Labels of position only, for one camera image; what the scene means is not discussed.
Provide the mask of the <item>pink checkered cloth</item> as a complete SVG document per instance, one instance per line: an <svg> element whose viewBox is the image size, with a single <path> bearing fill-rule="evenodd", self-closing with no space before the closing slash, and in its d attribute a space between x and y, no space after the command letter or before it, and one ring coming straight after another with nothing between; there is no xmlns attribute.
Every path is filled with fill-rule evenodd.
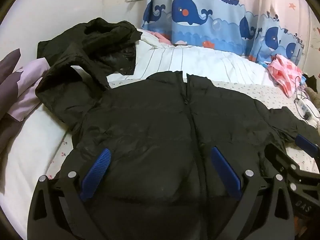
<svg viewBox="0 0 320 240"><path fill-rule="evenodd" d="M302 71L280 54L272 56L272 62L267 66L267 70L284 94L288 98L292 97L302 80Z"/></svg>

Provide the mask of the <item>purple folded jacket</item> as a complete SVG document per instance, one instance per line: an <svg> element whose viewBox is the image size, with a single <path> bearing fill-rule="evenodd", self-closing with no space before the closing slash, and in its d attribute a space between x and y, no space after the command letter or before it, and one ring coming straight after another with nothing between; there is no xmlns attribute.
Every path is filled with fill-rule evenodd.
<svg viewBox="0 0 320 240"><path fill-rule="evenodd" d="M20 49L15 49L1 60L1 173L10 141L40 103L35 90L50 68L47 60L40 58L17 69L20 57Z"/></svg>

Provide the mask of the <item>whale print curtain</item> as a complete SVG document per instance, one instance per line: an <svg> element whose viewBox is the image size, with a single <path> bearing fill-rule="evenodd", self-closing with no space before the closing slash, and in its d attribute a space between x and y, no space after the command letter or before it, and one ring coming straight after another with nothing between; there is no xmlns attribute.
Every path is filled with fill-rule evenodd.
<svg viewBox="0 0 320 240"><path fill-rule="evenodd" d="M306 0L146 0L142 27L176 45L298 63L309 42L310 8Z"/></svg>

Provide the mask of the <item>pink pillow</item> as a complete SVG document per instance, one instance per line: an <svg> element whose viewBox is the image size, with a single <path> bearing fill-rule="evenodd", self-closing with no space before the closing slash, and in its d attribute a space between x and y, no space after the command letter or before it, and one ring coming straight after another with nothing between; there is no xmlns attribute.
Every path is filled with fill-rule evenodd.
<svg viewBox="0 0 320 240"><path fill-rule="evenodd" d="M159 42L161 43L165 43L168 45L172 45L171 41L169 39L167 39L164 35L158 33L158 32L153 32L153 31L149 31L148 33L150 33L151 35L155 36L156 38L158 38Z"/></svg>

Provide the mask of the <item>black puffer jacket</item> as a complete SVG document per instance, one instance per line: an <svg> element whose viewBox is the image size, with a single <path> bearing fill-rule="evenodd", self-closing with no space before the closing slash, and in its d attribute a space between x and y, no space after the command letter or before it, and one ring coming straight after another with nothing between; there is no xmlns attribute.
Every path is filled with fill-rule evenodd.
<svg viewBox="0 0 320 240"><path fill-rule="evenodd" d="M101 152L111 152L84 203L106 239L217 239L237 200L212 165L213 147L272 178L280 173L265 157L268 144L285 153L298 134L319 144L316 130L289 109L180 72L106 88L72 68L56 69L36 95L72 133L73 150L54 179L76 171L83 180Z"/></svg>

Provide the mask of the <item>white power strip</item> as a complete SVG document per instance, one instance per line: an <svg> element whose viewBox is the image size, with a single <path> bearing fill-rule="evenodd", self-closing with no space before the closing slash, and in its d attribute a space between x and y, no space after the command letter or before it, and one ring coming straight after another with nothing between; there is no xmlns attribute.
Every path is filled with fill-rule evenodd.
<svg viewBox="0 0 320 240"><path fill-rule="evenodd" d="M302 99L295 99L295 105L297 107L299 115L304 120L310 121L313 118L310 108L305 104L305 102Z"/></svg>

